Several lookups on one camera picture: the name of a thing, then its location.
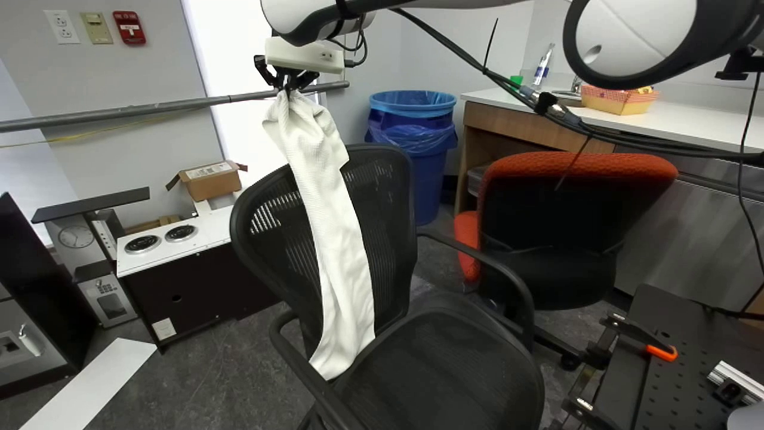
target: cardboard box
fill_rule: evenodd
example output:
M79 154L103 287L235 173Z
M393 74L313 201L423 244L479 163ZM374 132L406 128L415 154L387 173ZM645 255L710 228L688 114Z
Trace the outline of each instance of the cardboard box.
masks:
M217 196L228 196L241 189L239 169L245 169L244 164L235 163L213 163L213 164L201 164L190 169L180 169L168 184L166 191L173 184L184 184L189 191L190 201L209 201Z
M634 90L605 90L597 86L583 86L580 99L584 108L611 114L641 114L658 97L649 86Z

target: black chair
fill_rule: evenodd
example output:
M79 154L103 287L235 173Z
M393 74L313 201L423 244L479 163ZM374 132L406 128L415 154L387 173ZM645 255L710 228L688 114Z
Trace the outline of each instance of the black chair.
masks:
M535 430L544 385L522 343L531 335L525 283L492 258L427 234L518 283L527 298L525 329L461 290L432 288L407 305L418 255L410 164L404 153L382 145L350 145L347 153L343 177L370 258L376 339L336 380L325 382L306 359L320 339L321 305L310 227L291 169L282 166L245 189L230 212L235 255L291 307L269 339L314 397L300 427ZM306 354L282 335L291 320L300 324Z

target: light switch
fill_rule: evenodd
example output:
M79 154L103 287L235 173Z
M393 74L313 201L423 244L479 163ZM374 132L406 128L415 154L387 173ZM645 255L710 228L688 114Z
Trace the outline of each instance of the light switch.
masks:
M104 24L100 12L84 12L80 24L86 27L93 46L112 46L113 43L110 27Z
M59 46L79 46L79 36L67 9L43 9L43 12Z

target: desk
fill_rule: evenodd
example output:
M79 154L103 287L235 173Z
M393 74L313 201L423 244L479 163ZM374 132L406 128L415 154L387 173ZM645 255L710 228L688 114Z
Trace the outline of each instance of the desk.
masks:
M665 362L645 360L629 343L616 347L593 406L622 430L723 427L728 409L703 380L718 360L764 380L764 332L749 324L649 287L636 288L627 317L669 335L680 359L653 372L651 366Z
M464 208L468 179L473 166L487 164L501 154L518 150L577 150L584 136L561 128L544 117L531 114L515 97L501 89L464 93L462 128L464 138L461 145L456 212ZM655 138L676 138L683 142L737 150L740 132L745 123L745 108L749 90L728 89L726 96L709 108L709 97L670 99L658 97L645 114L609 114L586 108L572 108L586 123L621 128L629 134L645 134ZM756 117L747 138L749 150L764 150L764 114ZM586 153L609 153L611 142L591 140Z

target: white towel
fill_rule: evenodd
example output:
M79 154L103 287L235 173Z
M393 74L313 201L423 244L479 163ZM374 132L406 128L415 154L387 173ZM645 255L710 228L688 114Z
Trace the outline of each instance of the white towel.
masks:
M310 362L332 380L374 339L367 255L338 172L347 153L332 114L297 93L282 90L261 126L284 150L310 220L321 294L321 337Z

